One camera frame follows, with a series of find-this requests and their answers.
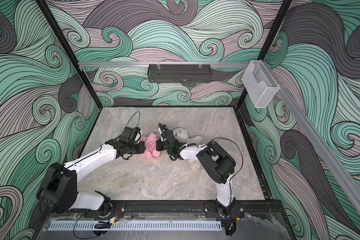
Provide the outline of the pink knitted bear sweater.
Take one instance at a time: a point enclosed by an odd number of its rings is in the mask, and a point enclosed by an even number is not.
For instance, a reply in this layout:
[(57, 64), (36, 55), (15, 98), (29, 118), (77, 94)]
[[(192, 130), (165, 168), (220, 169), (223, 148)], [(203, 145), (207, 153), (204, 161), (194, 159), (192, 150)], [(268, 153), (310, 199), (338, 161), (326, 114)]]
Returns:
[(145, 150), (141, 154), (142, 157), (154, 160), (160, 156), (160, 152), (156, 150), (158, 137), (155, 133), (150, 133), (148, 136), (143, 136), (140, 139), (140, 142), (143, 142), (145, 145)]

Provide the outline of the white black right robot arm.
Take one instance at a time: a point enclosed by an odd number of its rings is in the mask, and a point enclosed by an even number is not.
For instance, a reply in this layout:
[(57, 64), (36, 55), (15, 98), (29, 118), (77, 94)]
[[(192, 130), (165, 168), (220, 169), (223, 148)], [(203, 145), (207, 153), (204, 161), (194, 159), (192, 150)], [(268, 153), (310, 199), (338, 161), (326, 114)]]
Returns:
[(161, 139), (156, 141), (156, 150), (166, 151), (171, 161), (198, 161), (208, 176), (216, 183), (218, 210), (221, 215), (227, 215), (235, 201), (231, 186), (236, 167), (234, 158), (216, 139), (212, 139), (204, 145), (182, 143), (175, 137), (173, 131), (161, 123), (159, 123), (159, 132)]

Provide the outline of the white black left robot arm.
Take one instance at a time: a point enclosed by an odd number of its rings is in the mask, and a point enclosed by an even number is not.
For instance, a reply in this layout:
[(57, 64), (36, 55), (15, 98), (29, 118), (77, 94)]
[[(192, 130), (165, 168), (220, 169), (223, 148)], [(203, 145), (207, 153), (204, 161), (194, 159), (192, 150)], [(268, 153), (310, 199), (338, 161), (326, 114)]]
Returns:
[(111, 199), (103, 193), (78, 191), (78, 183), (100, 166), (126, 155), (143, 154), (144, 142), (109, 140), (101, 147), (79, 159), (65, 164), (50, 165), (37, 192), (40, 203), (57, 214), (68, 210), (94, 211), (107, 217), (112, 209)]

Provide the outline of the white plush teddy bear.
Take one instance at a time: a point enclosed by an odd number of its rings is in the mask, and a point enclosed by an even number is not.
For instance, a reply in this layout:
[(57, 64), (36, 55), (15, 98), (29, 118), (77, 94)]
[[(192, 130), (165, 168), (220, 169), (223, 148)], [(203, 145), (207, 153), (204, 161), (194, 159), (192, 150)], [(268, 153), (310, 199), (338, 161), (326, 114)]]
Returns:
[(173, 130), (173, 134), (179, 142), (186, 144), (201, 144), (203, 142), (202, 136), (189, 137), (187, 129), (176, 128)]

